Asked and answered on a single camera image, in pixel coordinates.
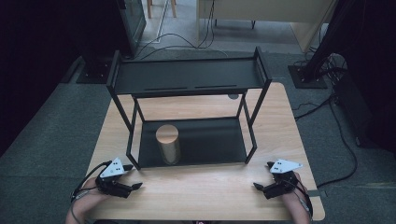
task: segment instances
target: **black stand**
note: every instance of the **black stand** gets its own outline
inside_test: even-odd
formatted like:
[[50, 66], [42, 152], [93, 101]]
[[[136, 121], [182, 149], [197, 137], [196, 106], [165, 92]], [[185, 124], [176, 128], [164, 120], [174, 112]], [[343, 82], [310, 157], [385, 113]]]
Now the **black stand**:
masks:
[[[250, 58], [153, 62], [124, 61], [116, 51], [106, 85], [130, 132], [126, 155], [139, 170], [168, 166], [162, 160], [155, 138], [156, 131], [164, 124], [176, 126], [179, 132], [182, 156], [177, 165], [248, 163], [257, 148], [253, 123], [271, 81], [259, 48]], [[262, 89], [251, 116], [246, 102], [248, 89]], [[130, 94], [134, 99], [131, 121], [118, 97], [123, 94]], [[141, 98], [220, 94], [242, 95], [235, 116], [147, 120], [138, 102]], [[252, 141], [248, 155], [239, 123], [242, 109]], [[137, 114], [142, 120], [139, 162], [131, 154]]]
[[323, 77], [317, 77], [310, 82], [305, 82], [303, 67], [289, 65], [288, 69], [296, 89], [327, 89], [327, 85], [326, 82], [324, 82]]

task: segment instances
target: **wooden chair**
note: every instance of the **wooden chair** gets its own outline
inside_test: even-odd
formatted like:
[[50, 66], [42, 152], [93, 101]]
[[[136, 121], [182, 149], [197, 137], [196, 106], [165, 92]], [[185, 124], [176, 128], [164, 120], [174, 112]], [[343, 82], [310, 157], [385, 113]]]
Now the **wooden chair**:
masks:
[[[152, 6], [152, 0], [147, 0], [148, 1], [148, 18], [151, 19], [151, 6]], [[176, 0], [171, 0], [172, 4], [172, 13], [174, 18], [176, 17]]]

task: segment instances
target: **cardboard cylinder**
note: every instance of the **cardboard cylinder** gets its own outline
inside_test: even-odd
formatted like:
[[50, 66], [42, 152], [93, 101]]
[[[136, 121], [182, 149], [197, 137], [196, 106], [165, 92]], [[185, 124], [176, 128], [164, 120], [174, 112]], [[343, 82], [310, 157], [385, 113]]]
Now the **cardboard cylinder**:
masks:
[[177, 164], [180, 160], [180, 144], [178, 142], [178, 130], [175, 126], [165, 124], [156, 134], [163, 161], [168, 165]]

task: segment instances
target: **floor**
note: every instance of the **floor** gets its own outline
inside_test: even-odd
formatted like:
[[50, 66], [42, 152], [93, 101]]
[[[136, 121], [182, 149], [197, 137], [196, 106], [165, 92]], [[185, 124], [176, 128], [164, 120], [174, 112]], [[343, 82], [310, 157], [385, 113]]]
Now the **floor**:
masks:
[[[251, 21], [215, 21], [208, 24], [208, 20], [200, 21], [200, 38], [198, 40], [196, 28], [196, 1], [177, 1], [177, 17], [172, 16], [172, 8], [166, 5], [167, 0], [154, 0], [152, 6], [152, 19], [146, 18], [148, 23], [143, 33], [141, 46], [148, 44], [155, 49], [180, 49], [180, 46], [200, 46], [209, 50], [221, 51], [245, 51], [253, 52], [259, 46], [262, 51], [272, 53], [302, 54], [294, 33], [288, 22], [256, 21], [254, 29], [251, 29]], [[147, 14], [146, 1], [143, 0], [145, 13]], [[318, 45], [318, 38], [313, 46]]]

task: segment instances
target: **human hand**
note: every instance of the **human hand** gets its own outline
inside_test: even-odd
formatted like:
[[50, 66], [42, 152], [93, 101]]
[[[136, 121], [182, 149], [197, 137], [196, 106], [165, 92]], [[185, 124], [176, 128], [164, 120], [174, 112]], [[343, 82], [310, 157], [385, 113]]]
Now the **human hand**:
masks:
[[[306, 192], [306, 187], [302, 185], [300, 175], [296, 172], [294, 172], [296, 175], [297, 179], [299, 180], [299, 183], [297, 186], [302, 189], [303, 191]], [[293, 219], [293, 222], [295, 224], [305, 224], [305, 223], [310, 223], [311, 217], [309, 216], [308, 212], [305, 210], [304, 206], [300, 202], [300, 199], [303, 200], [303, 202], [306, 204], [305, 196], [302, 192], [299, 190], [295, 189], [294, 191], [290, 193], [283, 194], [281, 196], [281, 199], [285, 206], [288, 208], [291, 217]]]
[[95, 177], [90, 178], [84, 184], [82, 189], [88, 190], [88, 193], [79, 199], [75, 199], [70, 206], [66, 216], [66, 224], [84, 223], [85, 214], [93, 209], [102, 201], [110, 198], [110, 195], [103, 194], [96, 187]]

